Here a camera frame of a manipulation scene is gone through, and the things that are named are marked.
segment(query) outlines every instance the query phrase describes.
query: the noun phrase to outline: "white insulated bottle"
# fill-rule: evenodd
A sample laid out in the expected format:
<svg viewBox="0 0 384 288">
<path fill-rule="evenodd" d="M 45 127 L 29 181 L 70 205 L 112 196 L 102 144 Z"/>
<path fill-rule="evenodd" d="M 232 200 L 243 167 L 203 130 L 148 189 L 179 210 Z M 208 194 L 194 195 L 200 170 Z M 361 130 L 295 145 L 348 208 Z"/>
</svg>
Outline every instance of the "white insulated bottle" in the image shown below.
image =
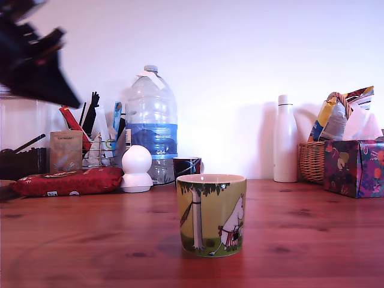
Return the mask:
<svg viewBox="0 0 384 288">
<path fill-rule="evenodd" d="M 298 180 L 298 129 L 293 104 L 287 95 L 278 97 L 278 116 L 274 131 L 274 181 Z"/>
</svg>

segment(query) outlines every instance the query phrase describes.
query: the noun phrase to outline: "floral tissue box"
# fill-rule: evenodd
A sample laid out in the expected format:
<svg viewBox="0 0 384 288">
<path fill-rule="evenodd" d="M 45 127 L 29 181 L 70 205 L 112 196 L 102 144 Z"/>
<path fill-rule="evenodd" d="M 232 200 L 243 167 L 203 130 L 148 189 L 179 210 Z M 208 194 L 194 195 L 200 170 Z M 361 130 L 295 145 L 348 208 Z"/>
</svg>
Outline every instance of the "floral tissue box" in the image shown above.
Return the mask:
<svg viewBox="0 0 384 288">
<path fill-rule="evenodd" d="M 384 142 L 326 141 L 324 188 L 353 198 L 383 197 Z"/>
</svg>

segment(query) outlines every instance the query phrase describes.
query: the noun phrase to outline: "moomin mug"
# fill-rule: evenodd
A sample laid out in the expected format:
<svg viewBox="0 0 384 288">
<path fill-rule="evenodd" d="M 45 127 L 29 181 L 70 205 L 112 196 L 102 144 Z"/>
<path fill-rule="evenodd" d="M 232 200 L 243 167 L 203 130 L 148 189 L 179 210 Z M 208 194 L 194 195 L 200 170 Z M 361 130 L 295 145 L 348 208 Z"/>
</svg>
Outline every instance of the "moomin mug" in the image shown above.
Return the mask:
<svg viewBox="0 0 384 288">
<path fill-rule="evenodd" d="M 236 175 L 177 178 L 181 242 L 186 251 L 222 257 L 241 249 L 246 187 L 247 180 Z"/>
</svg>

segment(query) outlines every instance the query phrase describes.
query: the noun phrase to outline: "large plastic water bottle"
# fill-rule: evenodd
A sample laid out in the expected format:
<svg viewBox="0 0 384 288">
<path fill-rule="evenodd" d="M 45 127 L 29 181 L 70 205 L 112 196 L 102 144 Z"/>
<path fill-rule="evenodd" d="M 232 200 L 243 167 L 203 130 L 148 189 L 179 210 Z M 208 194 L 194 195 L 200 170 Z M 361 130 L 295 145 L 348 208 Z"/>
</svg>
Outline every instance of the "large plastic water bottle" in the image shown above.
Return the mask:
<svg viewBox="0 0 384 288">
<path fill-rule="evenodd" d="M 154 184 L 174 180 L 172 158 L 177 157 L 177 106 L 168 84 L 157 74 L 157 67 L 147 65 L 138 74 L 125 103 L 127 149 L 142 145 L 152 155 L 148 171 Z"/>
</svg>

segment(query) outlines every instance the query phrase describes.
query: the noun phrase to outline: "water bottle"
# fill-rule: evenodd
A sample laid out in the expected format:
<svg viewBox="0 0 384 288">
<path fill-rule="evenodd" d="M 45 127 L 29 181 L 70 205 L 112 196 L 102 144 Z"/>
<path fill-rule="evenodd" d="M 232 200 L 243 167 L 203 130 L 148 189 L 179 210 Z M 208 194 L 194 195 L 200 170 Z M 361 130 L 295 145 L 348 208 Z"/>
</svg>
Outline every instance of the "water bottle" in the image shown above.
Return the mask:
<svg viewBox="0 0 384 288">
<path fill-rule="evenodd" d="M 278 117 L 274 131 L 274 181 L 298 180 L 298 129 L 287 95 L 278 97 Z"/>
<path fill-rule="evenodd" d="M 125 102 L 126 147 L 141 145 L 150 151 L 148 173 L 155 185 L 174 180 L 172 158 L 178 155 L 176 99 L 157 73 L 156 66 L 145 66 Z"/>
</svg>

